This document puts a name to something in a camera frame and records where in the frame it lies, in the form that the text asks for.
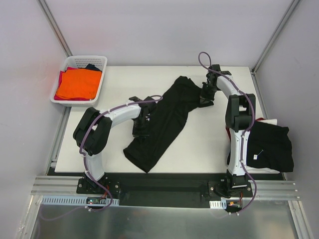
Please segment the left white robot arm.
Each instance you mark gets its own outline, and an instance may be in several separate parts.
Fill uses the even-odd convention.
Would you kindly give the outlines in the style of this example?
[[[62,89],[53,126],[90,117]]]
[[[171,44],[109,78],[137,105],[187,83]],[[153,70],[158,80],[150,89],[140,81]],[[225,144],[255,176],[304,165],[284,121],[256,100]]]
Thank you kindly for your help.
[[[104,150],[112,128],[133,120],[132,135],[134,138],[149,136],[149,117],[157,108],[162,96],[148,96],[144,100],[130,97],[126,103],[106,111],[94,107],[88,108],[73,132],[73,139],[83,157],[84,177],[81,183],[84,189],[94,194],[102,194],[106,186],[105,171],[102,163]]]

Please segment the black t shirt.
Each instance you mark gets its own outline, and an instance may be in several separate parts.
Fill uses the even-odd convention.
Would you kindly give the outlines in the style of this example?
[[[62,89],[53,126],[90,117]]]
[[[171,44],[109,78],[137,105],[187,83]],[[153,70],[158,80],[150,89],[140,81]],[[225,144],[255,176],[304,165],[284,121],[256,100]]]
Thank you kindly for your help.
[[[200,93],[201,88],[190,78],[178,77],[151,114],[149,135],[134,138],[123,150],[125,157],[148,173],[183,130],[188,113],[213,105],[213,102],[203,102]]]
[[[288,132],[288,127],[269,124],[261,119],[254,122],[248,138],[247,166],[293,172],[292,143]]]

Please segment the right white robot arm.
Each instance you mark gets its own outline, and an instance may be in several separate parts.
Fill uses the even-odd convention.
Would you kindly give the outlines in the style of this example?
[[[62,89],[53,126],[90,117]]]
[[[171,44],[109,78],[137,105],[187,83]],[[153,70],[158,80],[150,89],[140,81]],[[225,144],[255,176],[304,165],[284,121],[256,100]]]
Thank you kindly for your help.
[[[230,156],[225,179],[213,187],[216,195],[234,197],[249,186],[246,168],[250,130],[255,122],[256,97],[246,94],[234,83],[229,71],[222,71],[218,64],[207,68],[207,80],[202,83],[199,106],[214,105],[215,93],[222,91],[228,103],[225,124],[230,133]]]

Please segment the white plastic laundry basket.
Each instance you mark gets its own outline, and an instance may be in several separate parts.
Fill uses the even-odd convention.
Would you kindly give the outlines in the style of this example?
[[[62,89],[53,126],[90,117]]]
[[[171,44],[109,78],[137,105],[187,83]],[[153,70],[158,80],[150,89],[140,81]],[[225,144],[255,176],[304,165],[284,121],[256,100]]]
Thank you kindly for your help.
[[[67,70],[74,70],[79,68],[85,68],[88,64],[94,65],[97,69],[102,71],[101,79],[99,82],[98,90],[96,97],[89,101],[76,101],[76,100],[56,100],[55,94],[59,86],[59,78],[60,74],[58,74],[58,78],[56,82],[54,83],[51,94],[50,94],[50,100],[53,103],[62,104],[66,107],[91,107],[96,105],[98,102],[99,94],[101,91],[101,87],[103,85],[103,80],[106,72],[106,66],[107,66],[107,58],[105,56],[99,56],[99,55],[76,55],[76,56],[69,56],[67,57],[64,62],[62,63],[60,67],[60,72],[65,72]]]

